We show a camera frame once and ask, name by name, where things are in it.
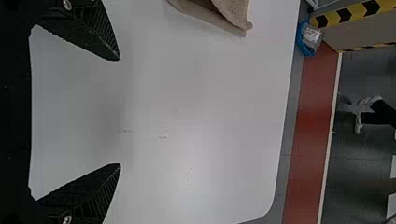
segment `folded towel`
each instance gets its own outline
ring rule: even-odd
[[[209,22],[234,35],[246,36],[249,0],[168,0],[181,13]]]

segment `shoe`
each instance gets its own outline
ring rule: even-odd
[[[373,103],[382,100],[380,95],[370,96],[358,101],[358,105],[372,105]]]
[[[363,124],[361,123],[361,113],[356,115],[356,120],[355,120],[355,134],[361,134],[361,128],[363,127]]]

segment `black pants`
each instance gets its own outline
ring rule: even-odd
[[[361,122],[363,124],[388,124],[396,129],[395,109],[393,109],[383,100],[373,103],[371,108],[375,113],[361,113]]]

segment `yellow and black warning tape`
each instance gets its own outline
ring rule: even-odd
[[[369,0],[348,7],[339,8],[311,18],[311,25],[324,28],[348,21],[357,21],[396,9],[396,0]]]
[[[338,52],[353,52],[353,51],[359,51],[359,50],[365,50],[365,49],[378,49],[378,48],[384,48],[384,47],[390,47],[390,46],[396,46],[396,42],[374,44],[374,45],[369,45],[369,46],[364,46],[364,47],[357,47],[354,49],[342,49],[342,50],[338,50]]]

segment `blue container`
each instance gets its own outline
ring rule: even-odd
[[[297,26],[297,36],[296,43],[299,49],[303,52],[304,56],[313,57],[315,56],[315,51],[309,48],[304,42],[303,30],[309,25],[308,20],[302,21]]]

